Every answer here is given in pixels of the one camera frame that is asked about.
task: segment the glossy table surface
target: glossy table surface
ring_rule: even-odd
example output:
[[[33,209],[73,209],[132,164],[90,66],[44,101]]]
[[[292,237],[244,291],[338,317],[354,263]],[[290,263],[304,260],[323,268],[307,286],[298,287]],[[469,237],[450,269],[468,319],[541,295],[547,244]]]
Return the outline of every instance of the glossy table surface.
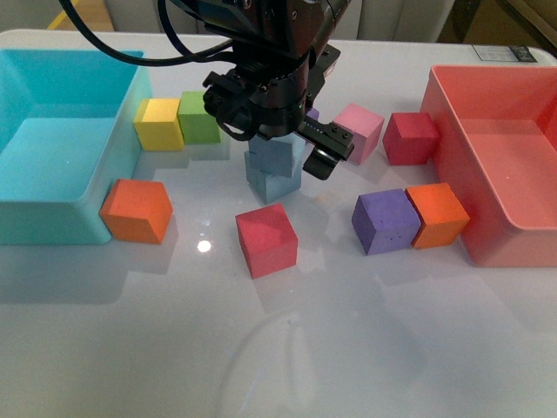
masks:
[[[160,35],[103,39],[175,55]],[[488,64],[465,45],[334,44],[325,121],[351,102],[387,120],[417,111],[433,64]],[[18,30],[0,48],[90,46]],[[150,70],[154,95],[202,90],[227,68]],[[478,268],[459,241],[366,257],[350,221],[358,195],[437,181],[430,165],[389,166],[379,146],[326,182],[304,175],[281,200],[298,264],[252,280],[234,222],[262,206],[245,148],[143,153],[135,177],[164,182],[174,205],[162,246],[0,247],[0,416],[557,415],[557,269]]]

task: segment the turquoise plastic tray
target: turquoise plastic tray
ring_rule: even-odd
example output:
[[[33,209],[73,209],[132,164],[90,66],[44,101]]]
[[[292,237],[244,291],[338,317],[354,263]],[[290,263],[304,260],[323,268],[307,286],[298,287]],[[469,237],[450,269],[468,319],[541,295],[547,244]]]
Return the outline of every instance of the turquoise plastic tray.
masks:
[[[148,97],[145,68],[99,51],[0,50],[0,243],[110,240],[98,211],[133,174]]]

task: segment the foam block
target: foam block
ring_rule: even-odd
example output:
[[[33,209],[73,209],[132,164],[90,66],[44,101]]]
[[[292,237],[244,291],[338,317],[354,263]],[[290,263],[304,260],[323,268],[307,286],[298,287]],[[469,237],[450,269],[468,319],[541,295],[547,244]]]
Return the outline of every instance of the foam block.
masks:
[[[248,144],[252,168],[282,177],[296,173],[305,147],[305,141],[294,133],[269,140],[255,136]]]
[[[161,244],[172,204],[158,181],[119,179],[99,214],[117,239]]]
[[[394,189],[359,196],[352,225],[370,255],[410,247],[421,221],[404,190]]]
[[[246,151],[245,177],[255,193],[266,203],[274,202],[302,186],[302,162],[299,161],[294,174],[289,177],[262,172],[252,167],[252,154]]]
[[[252,278],[296,265],[298,237],[280,203],[237,215],[236,225]]]
[[[383,136],[391,165],[425,164],[440,140],[429,113],[393,113]]]
[[[186,144],[218,144],[220,130],[217,121],[205,111],[204,91],[182,93],[178,119]]]
[[[413,241],[414,248],[448,246],[470,220],[448,183],[408,187],[406,195],[422,224]]]
[[[179,98],[146,98],[133,125],[145,151],[180,151],[184,137],[178,122]]]
[[[349,104],[333,122],[352,133],[354,151],[348,161],[360,165],[377,146],[385,118],[357,104]]]

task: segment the yellow cube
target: yellow cube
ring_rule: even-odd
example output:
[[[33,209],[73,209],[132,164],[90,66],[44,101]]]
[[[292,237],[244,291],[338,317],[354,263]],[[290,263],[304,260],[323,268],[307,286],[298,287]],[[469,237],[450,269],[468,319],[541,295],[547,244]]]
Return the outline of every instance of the yellow cube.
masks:
[[[133,125],[145,151],[180,151],[184,135],[178,122],[179,98],[145,98]]]

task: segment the label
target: label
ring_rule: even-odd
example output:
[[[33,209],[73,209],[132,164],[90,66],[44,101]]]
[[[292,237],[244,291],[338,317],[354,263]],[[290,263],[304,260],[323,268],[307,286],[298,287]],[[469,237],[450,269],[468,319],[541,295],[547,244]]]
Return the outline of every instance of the label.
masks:
[[[482,61],[502,63],[537,63],[527,46],[473,45]]]

